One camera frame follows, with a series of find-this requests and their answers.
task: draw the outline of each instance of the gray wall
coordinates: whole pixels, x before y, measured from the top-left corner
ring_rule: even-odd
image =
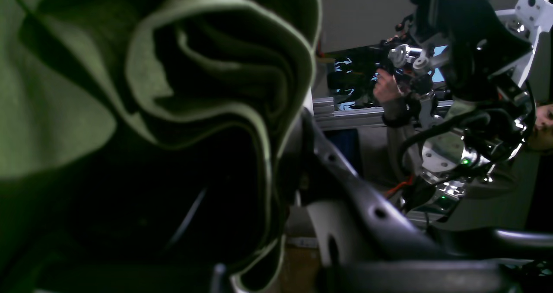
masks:
[[[492,0],[496,10],[512,9],[518,0]],[[394,26],[413,12],[409,0],[322,0],[324,51],[372,45],[395,34]],[[549,94],[550,35],[542,34],[530,81],[538,100]],[[487,201],[461,203],[444,227],[468,229],[479,226],[523,228],[531,204],[539,157],[524,153],[517,158],[514,173],[519,186],[513,194]]]

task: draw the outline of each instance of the person's hand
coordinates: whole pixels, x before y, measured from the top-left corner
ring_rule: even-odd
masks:
[[[377,69],[377,84],[373,94],[375,98],[381,103],[389,102],[401,97],[401,91],[395,82],[395,77],[390,75],[384,69]]]

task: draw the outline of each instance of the person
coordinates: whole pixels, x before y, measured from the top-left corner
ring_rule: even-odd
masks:
[[[394,76],[383,69],[379,69],[377,72],[377,84],[375,85],[373,93],[383,107],[385,120],[393,122],[401,118],[407,112],[404,94],[397,85]],[[549,154],[551,150],[553,150],[553,104],[539,106],[536,114],[537,118],[534,131],[531,137],[529,137],[525,149],[537,151],[542,154]],[[393,170],[393,177],[395,177],[395,179],[383,179],[381,175],[375,179],[371,179],[371,173],[367,171],[371,169],[370,164],[365,166],[365,163],[369,162],[368,159],[363,161],[363,170],[366,174],[365,178],[377,183],[387,183],[388,185],[391,183],[398,184],[406,181],[407,177],[401,173],[399,165],[397,164],[397,150],[407,138],[413,136],[416,132],[414,127],[409,124],[401,127],[386,127],[385,133],[387,136],[386,149],[389,166]],[[364,134],[367,135],[367,132],[361,128],[359,130],[359,140],[361,144],[363,144],[365,140],[363,138]],[[418,175],[422,169],[423,160],[420,153],[420,146],[414,145],[407,150],[407,154],[405,155],[405,164],[415,175]],[[465,197],[468,199],[486,199],[513,191],[517,185],[517,177],[511,173],[511,165],[511,162],[503,162],[496,165],[490,175],[492,181],[473,181],[470,186],[467,187]]]

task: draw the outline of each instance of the green cloth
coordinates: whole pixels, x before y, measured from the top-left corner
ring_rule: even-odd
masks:
[[[280,248],[274,167],[314,78],[320,0],[0,0],[0,11],[0,291],[32,281],[41,259],[18,258],[63,226],[57,208],[86,175],[139,162],[155,177],[160,158],[231,128],[251,139],[263,231],[229,264],[251,271]]]

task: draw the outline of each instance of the green towel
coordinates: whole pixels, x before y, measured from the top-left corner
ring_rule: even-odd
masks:
[[[32,281],[51,253],[25,249],[64,227],[85,183],[138,166],[170,178],[236,130],[255,157],[243,191],[261,232],[227,263],[253,273],[280,249],[272,177],[314,78],[320,0],[0,0],[0,13],[0,291]]]

